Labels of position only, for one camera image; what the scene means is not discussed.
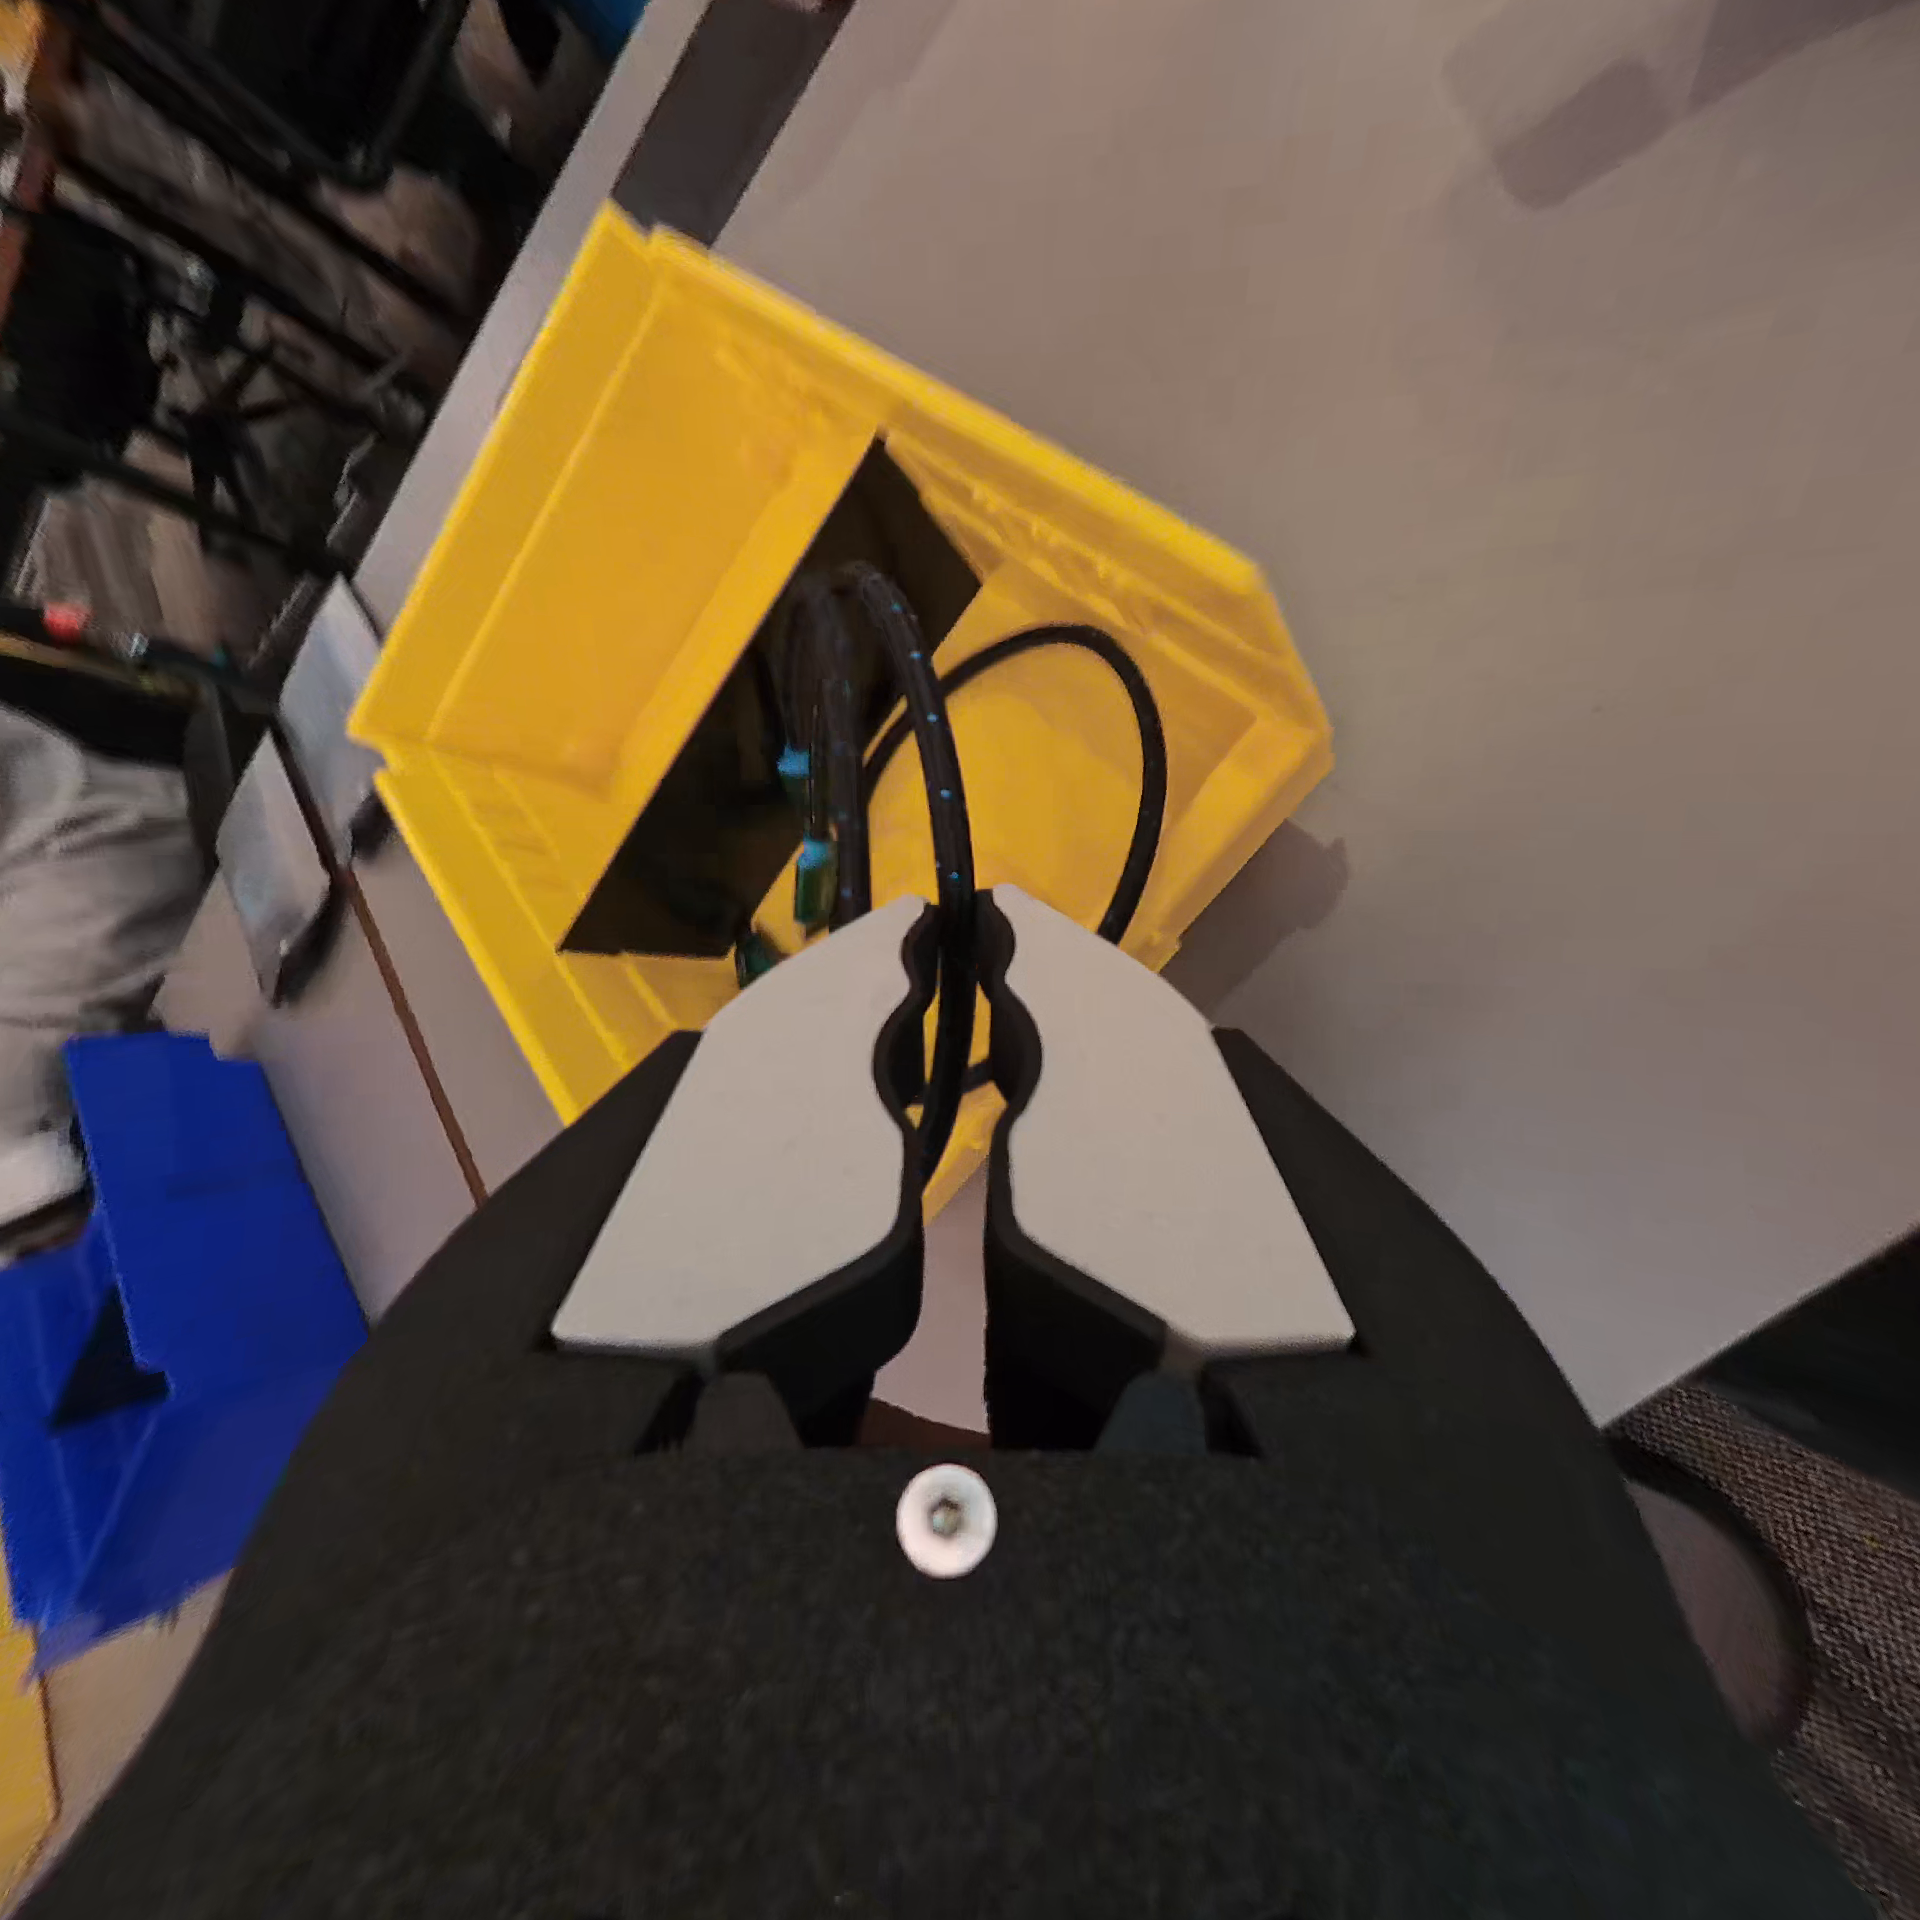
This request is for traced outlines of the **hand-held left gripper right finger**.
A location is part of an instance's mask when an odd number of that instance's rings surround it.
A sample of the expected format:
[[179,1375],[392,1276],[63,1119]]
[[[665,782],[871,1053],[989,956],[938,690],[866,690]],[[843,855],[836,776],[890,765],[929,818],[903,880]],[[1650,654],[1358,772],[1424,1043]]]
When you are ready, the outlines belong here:
[[1005,880],[977,906],[977,984],[1005,1098],[984,1201],[999,1446],[1091,1446],[1147,1375],[1354,1344],[1213,1025],[1159,971]]

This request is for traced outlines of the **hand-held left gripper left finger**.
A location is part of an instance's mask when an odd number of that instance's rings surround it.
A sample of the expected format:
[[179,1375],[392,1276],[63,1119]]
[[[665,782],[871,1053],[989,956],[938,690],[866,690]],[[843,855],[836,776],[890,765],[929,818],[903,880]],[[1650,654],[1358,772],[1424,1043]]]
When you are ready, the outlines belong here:
[[896,899],[742,988],[695,1038],[549,1339],[760,1375],[836,1427],[927,1293],[921,1053],[938,914]]

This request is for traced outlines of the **blue storage bin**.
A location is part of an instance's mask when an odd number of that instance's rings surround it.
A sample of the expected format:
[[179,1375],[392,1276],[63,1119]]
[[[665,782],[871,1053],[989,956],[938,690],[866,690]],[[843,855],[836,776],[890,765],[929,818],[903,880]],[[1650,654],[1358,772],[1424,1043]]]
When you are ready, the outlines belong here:
[[63,1067],[89,1210],[0,1299],[6,1573],[34,1669],[230,1573],[368,1339],[257,1061],[134,1031],[70,1038]]

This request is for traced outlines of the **yellow storage bin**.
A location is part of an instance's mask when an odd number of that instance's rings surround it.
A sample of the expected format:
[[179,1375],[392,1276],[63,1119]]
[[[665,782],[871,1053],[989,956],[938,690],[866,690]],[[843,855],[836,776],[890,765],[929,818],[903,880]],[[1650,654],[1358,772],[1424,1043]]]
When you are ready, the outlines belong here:
[[1335,761],[1254,558],[601,206],[345,719],[558,1122],[734,996],[728,925],[576,920],[831,539],[905,586],[938,674],[1055,622],[1136,661],[1167,802],[1117,944],[1147,971]]

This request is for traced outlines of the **black divider of yellow bin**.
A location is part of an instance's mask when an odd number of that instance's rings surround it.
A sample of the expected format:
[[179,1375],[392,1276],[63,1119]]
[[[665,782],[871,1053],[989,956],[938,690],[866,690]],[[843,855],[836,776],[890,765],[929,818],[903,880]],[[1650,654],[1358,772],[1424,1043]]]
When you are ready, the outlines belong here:
[[815,639],[809,604],[853,566],[903,591],[927,639],[938,639],[977,591],[954,536],[935,526],[896,451],[871,440],[617,843],[566,949],[728,959],[796,847],[831,837],[826,639]]

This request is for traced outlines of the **grey cloth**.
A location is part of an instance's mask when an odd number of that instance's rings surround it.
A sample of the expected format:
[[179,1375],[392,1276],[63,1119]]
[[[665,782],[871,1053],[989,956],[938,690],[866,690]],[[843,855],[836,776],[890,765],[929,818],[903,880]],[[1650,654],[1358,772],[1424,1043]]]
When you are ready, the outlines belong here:
[[0,719],[0,1140],[66,1119],[63,1043],[152,1002],[201,899],[201,847],[171,765],[101,755]]

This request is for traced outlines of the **black metal rack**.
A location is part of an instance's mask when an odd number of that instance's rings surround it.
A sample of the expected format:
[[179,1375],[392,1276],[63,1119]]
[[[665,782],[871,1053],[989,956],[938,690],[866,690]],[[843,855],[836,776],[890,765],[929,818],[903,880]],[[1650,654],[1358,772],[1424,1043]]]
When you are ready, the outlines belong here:
[[111,487],[318,558],[420,441],[642,4],[6,4],[6,558]]

